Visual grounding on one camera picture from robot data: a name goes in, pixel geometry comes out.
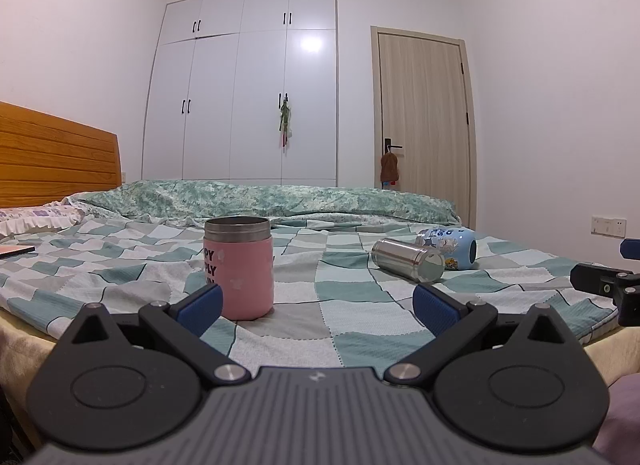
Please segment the upper cabinet door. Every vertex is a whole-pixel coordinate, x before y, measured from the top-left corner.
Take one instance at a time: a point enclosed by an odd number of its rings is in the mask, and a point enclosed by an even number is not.
[[[280,180],[279,98],[284,96],[287,32],[239,35],[229,178]]]
[[[244,0],[240,31],[286,30],[289,0]]]
[[[202,0],[182,0],[166,5],[160,44],[196,37]]]
[[[335,0],[289,0],[289,29],[335,29]]]
[[[335,31],[287,32],[290,136],[282,178],[335,180]]]
[[[184,179],[229,178],[237,33],[198,39],[184,129]]]
[[[194,40],[158,47],[146,111],[143,179],[181,179]]]
[[[196,37],[238,33],[244,0],[202,0]]]

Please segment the electrical outlet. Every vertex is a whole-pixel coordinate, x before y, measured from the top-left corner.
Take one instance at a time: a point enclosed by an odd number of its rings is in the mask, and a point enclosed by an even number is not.
[[[624,238],[626,236],[626,220],[591,217],[591,234]]]

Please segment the stainless steel cylinder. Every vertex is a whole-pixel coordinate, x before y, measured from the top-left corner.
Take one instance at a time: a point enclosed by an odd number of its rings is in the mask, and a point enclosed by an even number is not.
[[[442,277],[445,268],[444,257],[438,249],[418,247],[390,238],[375,242],[371,258],[380,268],[416,283],[434,283]]]
[[[265,218],[226,216],[204,224],[204,238],[218,243],[248,243],[271,237],[271,223]]]

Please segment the bed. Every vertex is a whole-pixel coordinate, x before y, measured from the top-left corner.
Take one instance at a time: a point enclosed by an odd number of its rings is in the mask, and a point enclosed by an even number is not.
[[[0,207],[56,202],[82,215],[64,229],[0,240],[36,246],[0,261],[0,385],[18,417],[31,378],[82,304],[130,313],[204,284],[202,223],[213,216],[272,219],[273,311],[220,319],[202,336],[253,373],[260,365],[380,373],[433,338],[413,315],[415,285],[380,270],[368,252],[382,237],[413,241],[426,225],[456,224],[447,202],[376,189],[120,185],[114,135],[8,104],[0,117],[0,148],[11,160],[0,165]],[[611,384],[640,368],[640,333],[617,328],[608,299],[572,289],[574,264],[478,234],[476,267],[447,271],[437,286],[461,302],[481,295],[505,313],[552,304]]]

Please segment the checkered bed sheet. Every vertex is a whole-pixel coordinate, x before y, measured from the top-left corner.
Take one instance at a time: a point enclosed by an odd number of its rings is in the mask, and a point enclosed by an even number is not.
[[[274,241],[274,307],[255,321],[219,319],[202,339],[253,373],[263,365],[372,366],[379,373],[433,335],[415,318],[415,284],[380,270],[375,241],[414,241],[416,223],[281,222]],[[0,262],[0,305],[59,337],[82,304],[130,313],[177,302],[205,284],[202,229],[86,218],[59,233],[17,236],[37,250]],[[482,296],[503,313],[555,307],[583,342],[616,325],[611,301],[575,291],[574,261],[478,236],[477,269],[436,286],[460,302]]]

